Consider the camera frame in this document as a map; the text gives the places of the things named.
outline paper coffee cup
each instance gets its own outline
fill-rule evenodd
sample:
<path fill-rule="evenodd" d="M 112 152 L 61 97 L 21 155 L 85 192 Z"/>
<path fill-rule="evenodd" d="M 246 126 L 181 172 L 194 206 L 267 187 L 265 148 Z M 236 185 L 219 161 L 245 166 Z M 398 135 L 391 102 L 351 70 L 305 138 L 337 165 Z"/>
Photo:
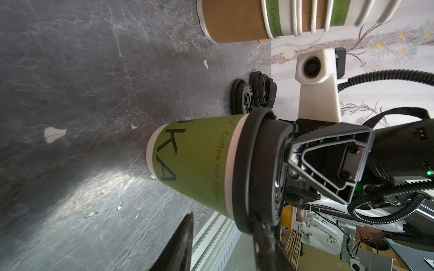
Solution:
<path fill-rule="evenodd" d="M 197 0 L 205 36 L 214 43 L 275 39 L 316 29 L 385 23 L 401 0 Z"/>
<path fill-rule="evenodd" d="M 251 234 L 251 215 L 280 220 L 286 187 L 284 150 L 294 126 L 269 108 L 249 114 L 178 121 L 159 127 L 146 149 L 163 184 L 233 219 Z"/>
<path fill-rule="evenodd" d="M 235 153 L 249 114 L 178 121 L 151 136 L 146 160 L 165 185 L 234 219 Z"/>

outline marble countertop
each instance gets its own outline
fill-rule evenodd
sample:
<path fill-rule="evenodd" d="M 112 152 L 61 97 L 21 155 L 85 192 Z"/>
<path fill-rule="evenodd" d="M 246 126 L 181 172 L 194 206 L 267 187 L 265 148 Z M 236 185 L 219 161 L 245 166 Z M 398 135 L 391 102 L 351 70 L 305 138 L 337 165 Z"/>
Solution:
<path fill-rule="evenodd" d="M 151 179 L 162 124 L 230 114 L 270 44 L 212 44 L 194 0 L 0 3 L 0 269 L 147 270 L 187 212 Z"/>

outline black cable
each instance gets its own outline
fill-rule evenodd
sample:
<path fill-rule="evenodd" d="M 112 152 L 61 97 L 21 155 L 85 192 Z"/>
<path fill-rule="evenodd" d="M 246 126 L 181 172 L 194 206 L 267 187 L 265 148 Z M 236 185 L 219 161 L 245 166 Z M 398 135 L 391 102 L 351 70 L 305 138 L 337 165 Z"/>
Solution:
<path fill-rule="evenodd" d="M 384 70 L 369 72 L 348 78 L 348 81 L 338 85 L 338 92 L 361 83 L 379 80 L 406 80 L 427 85 L 434 85 L 434 74 L 415 70 Z"/>
<path fill-rule="evenodd" d="M 340 229 L 340 230 L 345 234 L 346 237 L 351 238 L 351 235 L 349 235 L 349 234 L 346 233 L 343 229 L 341 229 L 341 228 L 338 226 L 338 224 L 334 223 L 333 221 L 328 220 L 328 219 L 325 218 L 324 216 L 320 215 L 318 212 L 315 212 L 315 214 L 321 216 L 322 218 L 324 218 L 324 219 L 325 219 L 326 221 L 328 221 L 329 223 L 332 223 L 333 225 L 335 225 L 336 227 L 338 227 L 338 229 Z"/>
<path fill-rule="evenodd" d="M 371 217 L 366 215 L 361 215 L 357 213 L 357 208 L 364 205 L 370 204 L 371 202 L 377 202 L 378 200 L 383 200 L 383 198 L 388 196 L 394 196 L 404 193 L 412 193 L 416 191 L 423 190 L 433 190 L 434 182 L 433 180 L 429 181 L 420 181 L 415 183 L 405 183 L 398 186 L 388 186 L 388 187 L 380 187 L 379 189 L 374 190 L 371 193 L 360 195 L 357 198 L 353 198 L 350 204 L 348 204 L 348 213 L 354 216 L 357 219 L 360 219 L 364 222 L 371 224 L 389 224 L 394 223 L 399 220 L 405 219 L 412 213 L 416 211 L 416 209 L 427 199 L 430 197 L 426 196 L 422 193 L 415 193 L 412 197 L 411 201 L 407 203 L 401 210 L 393 213 L 391 215 L 386 215 L 382 217 Z"/>
<path fill-rule="evenodd" d="M 358 248 L 360 247 L 360 244 L 361 244 L 361 243 L 362 243 L 362 240 L 359 240 L 359 241 L 357 242 L 357 245 L 355 245 L 355 247 L 353 247 L 353 249 L 351 250 L 350 256 L 351 256 L 352 258 L 354 258 L 355 256 L 357 256 Z"/>
<path fill-rule="evenodd" d="M 380 254 L 380 253 L 378 252 L 379 249 L 378 249 L 377 243 L 375 243 L 373 240 L 369 240 L 369 241 L 372 242 L 372 243 L 374 243 L 375 247 L 377 248 L 377 254 Z"/>
<path fill-rule="evenodd" d="M 360 234 L 360 239 L 361 239 L 362 238 L 362 233 L 357 228 L 355 228 L 355 230 L 358 231 L 358 233 Z"/>
<path fill-rule="evenodd" d="M 346 219 L 346 220 L 351 220 L 351 221 L 355 221 L 355 222 L 362 222 L 365 224 L 372 225 L 372 223 L 367 223 L 365 221 L 362 221 L 360 219 L 355 218 L 354 216 L 342 213 L 340 211 L 327 210 L 327 209 L 324 209 L 323 207 L 317 207 L 317 206 L 308 205 L 308 204 L 303 204 L 300 206 L 300 208 L 305 209 L 305 210 L 309 210 L 309 211 L 313 211 L 313 212 L 320 212 L 320 213 L 325 214 L 325 215 L 331 215 L 331 216 L 339 217 L 339 218 Z"/>
<path fill-rule="evenodd" d="M 350 257 L 352 257 L 353 258 L 353 256 L 352 256 L 352 251 L 350 252 L 350 248 L 348 247 L 348 244 L 350 243 L 350 238 L 347 238 L 347 252 L 348 252 L 348 254 L 350 254 Z"/>

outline green coffee cup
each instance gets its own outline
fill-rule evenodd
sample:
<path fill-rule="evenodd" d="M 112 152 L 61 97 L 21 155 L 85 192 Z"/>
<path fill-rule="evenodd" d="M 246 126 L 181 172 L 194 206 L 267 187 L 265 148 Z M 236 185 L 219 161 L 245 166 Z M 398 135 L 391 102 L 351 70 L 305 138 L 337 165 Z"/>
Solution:
<path fill-rule="evenodd" d="M 264 131 L 260 133 L 262 123 L 272 121 L 283 125 L 284 131 L 268 128 L 272 133 L 284 134 L 282 140 L 277 140 L 279 146 L 276 148 L 279 150 L 284 138 L 292 131 L 291 124 L 274 118 L 269 108 L 257 108 L 245 115 L 165 124 L 153 133 L 148 142 L 148 168 L 165 185 L 230 217 L 241 231 L 250 233 L 249 216 L 253 205 L 249 204 L 249 194 L 255 195 L 257 201 L 264 201 L 262 193 L 252 192 L 252 188 L 263 189 L 263 182 L 267 187 L 274 187 L 276 178 L 284 178 L 279 171 L 278 174 L 271 174 L 270 180 L 261 180 L 261 185 L 251 184 L 255 180 L 250 178 L 252 160 L 257 165 L 261 164 L 260 159 L 269 159 L 268 155 L 253 155 L 255 148 L 260 149 L 257 145 L 263 145 L 261 142 L 268 139 Z M 257 138 L 258 134 L 264 134 L 262 140 Z M 279 150 L 271 148 L 270 156 L 276 157 L 275 153 Z M 273 173 L 276 171 L 274 164 L 268 169 L 273 170 Z M 274 198 L 269 198 L 274 197 L 274 192 L 273 195 L 268 194 L 271 192 L 267 193 L 266 201 L 275 202 Z M 276 219 L 275 215 L 270 223 L 275 224 Z"/>

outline coiled cable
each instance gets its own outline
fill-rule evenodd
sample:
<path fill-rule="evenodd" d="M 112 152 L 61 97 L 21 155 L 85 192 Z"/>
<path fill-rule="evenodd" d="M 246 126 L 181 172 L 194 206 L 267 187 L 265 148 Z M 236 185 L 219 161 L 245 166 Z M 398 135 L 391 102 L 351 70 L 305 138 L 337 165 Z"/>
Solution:
<path fill-rule="evenodd" d="M 413 197 L 411 198 L 411 201 L 407 203 L 401 210 L 397 211 L 396 213 L 393 213 L 391 215 L 386 215 L 382 217 L 370 217 L 366 215 L 361 215 L 357 213 L 357 208 L 366 204 L 366 203 L 372 203 L 377 202 L 380 199 L 383 199 L 384 197 L 393 196 L 393 195 L 399 195 L 399 194 L 405 194 L 405 193 L 413 193 L 417 191 L 422 190 L 433 190 L 434 189 L 434 182 L 433 180 L 429 181 L 420 181 L 415 183 L 405 183 L 398 186 L 392 186 L 392 187 L 380 187 L 379 189 L 357 197 L 356 199 L 353 199 L 350 204 L 348 204 L 348 213 L 352 216 L 354 216 L 357 219 L 360 219 L 361 221 L 364 221 L 366 223 L 371 224 L 389 224 L 397 222 L 401 219 L 405 219 L 412 213 L 416 211 L 416 209 L 427 199 L 430 199 L 430 197 L 426 196 L 422 193 L 415 193 Z"/>
<path fill-rule="evenodd" d="M 379 80 L 406 80 L 434 86 L 434 74 L 415 70 L 383 70 L 369 72 L 348 78 L 348 81 L 338 85 L 338 92 L 361 83 Z"/>

